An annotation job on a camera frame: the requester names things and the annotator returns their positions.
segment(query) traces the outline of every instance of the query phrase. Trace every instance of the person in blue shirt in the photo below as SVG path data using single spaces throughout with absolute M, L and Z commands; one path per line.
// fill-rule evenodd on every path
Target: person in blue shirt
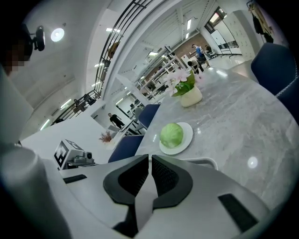
M 197 45 L 193 44 L 192 45 L 192 48 L 195 48 L 196 49 L 196 53 L 198 54 L 198 61 L 200 64 L 203 64 L 203 63 L 206 63 L 206 67 L 209 68 L 211 67 L 209 62 L 206 60 L 206 56 L 204 54 L 204 51 Z

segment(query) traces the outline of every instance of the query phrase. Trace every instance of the green cabbage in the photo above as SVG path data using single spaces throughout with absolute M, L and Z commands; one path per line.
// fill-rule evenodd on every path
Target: green cabbage
M 167 148 L 175 148 L 183 140 L 183 129 L 176 123 L 165 125 L 160 133 L 160 141 Z

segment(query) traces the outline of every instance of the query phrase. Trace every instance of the white plate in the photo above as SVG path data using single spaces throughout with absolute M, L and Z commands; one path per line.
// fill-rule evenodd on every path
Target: white plate
M 193 130 L 189 124 L 184 123 L 184 122 L 180 122 L 177 124 L 183 128 L 182 142 L 175 148 L 167 148 L 161 143 L 161 141 L 159 143 L 161 151 L 167 155 L 176 155 L 176 154 L 182 152 L 183 150 L 185 150 L 188 147 L 188 145 L 191 143 L 191 140 L 193 137 Z

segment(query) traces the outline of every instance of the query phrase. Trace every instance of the small plant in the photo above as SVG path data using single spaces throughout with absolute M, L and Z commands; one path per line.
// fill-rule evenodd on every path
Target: small plant
M 168 85 L 170 96 L 179 96 L 192 90 L 195 81 L 199 80 L 199 76 L 193 71 L 187 72 L 185 70 L 177 70 L 174 73 L 169 73 L 165 78 Z
M 111 134 L 109 131 L 106 131 L 106 134 L 101 134 L 101 138 L 99 138 L 103 143 L 108 143 L 112 140 Z

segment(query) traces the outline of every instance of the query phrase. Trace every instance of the hanging jacket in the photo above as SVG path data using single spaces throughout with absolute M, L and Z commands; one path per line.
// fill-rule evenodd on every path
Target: hanging jacket
M 269 42 L 269 43 L 273 43 L 274 42 L 272 36 L 270 36 L 268 33 L 264 33 L 263 35 L 264 35 L 264 37 L 266 39 L 266 42 Z
M 256 30 L 256 33 L 263 34 L 263 28 L 258 18 L 252 14 L 252 19 L 253 19 L 253 25 Z

